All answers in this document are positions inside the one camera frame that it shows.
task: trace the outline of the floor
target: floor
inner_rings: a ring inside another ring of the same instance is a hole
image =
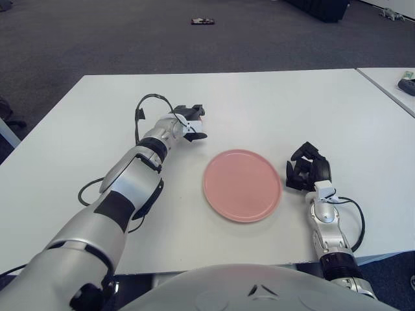
[[[200,16],[217,24],[191,26]],[[283,0],[15,0],[0,29],[0,95],[28,124],[20,138],[83,75],[415,67],[415,23],[356,0],[331,24]],[[0,137],[0,163],[11,151]],[[413,253],[362,269],[380,300],[415,310]]]

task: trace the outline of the gray object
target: gray object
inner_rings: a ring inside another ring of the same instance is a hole
[[[396,13],[391,8],[384,8],[380,15],[390,19],[391,21],[405,21],[405,18],[402,16],[402,14]]]

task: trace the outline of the phone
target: phone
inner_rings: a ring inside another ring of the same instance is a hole
[[[192,18],[192,25],[214,25],[215,20],[213,18]]]

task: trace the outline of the robotic hand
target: robotic hand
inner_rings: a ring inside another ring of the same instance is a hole
[[[137,115],[144,117],[142,110]],[[168,152],[181,137],[206,137],[201,115],[202,105],[178,106],[137,139],[103,179],[99,198],[65,224],[0,292],[0,310],[100,310],[112,293],[111,276],[130,221],[144,217],[161,193],[159,173]]]
[[[310,206],[308,219],[313,228],[313,244],[324,278],[376,299],[370,283],[363,279],[353,256],[364,235],[364,218],[360,207],[351,199],[336,196],[336,189],[331,184],[329,161],[312,144],[303,144],[292,155],[291,161],[296,161],[296,165],[293,168],[287,162],[287,186],[310,191],[305,196],[305,201]],[[362,233],[352,248],[340,229],[340,215],[334,206],[346,202],[355,203],[362,217]]]

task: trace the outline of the black joint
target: black joint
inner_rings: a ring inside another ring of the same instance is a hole
[[[109,270],[105,277],[102,279],[101,286],[104,301],[110,300],[114,295],[114,276],[113,273],[109,272]]]
[[[99,311],[104,306],[104,296],[99,288],[87,283],[71,299],[69,306],[75,311]]]
[[[347,253],[330,253],[320,258],[323,276],[327,281],[343,277],[363,279],[355,258]]]
[[[167,147],[154,137],[143,138],[137,146],[143,146],[154,151],[160,158],[161,162],[163,162],[167,156]]]
[[[95,214],[107,216],[116,222],[125,232],[130,217],[135,207],[125,196],[116,191],[111,191],[94,210]]]

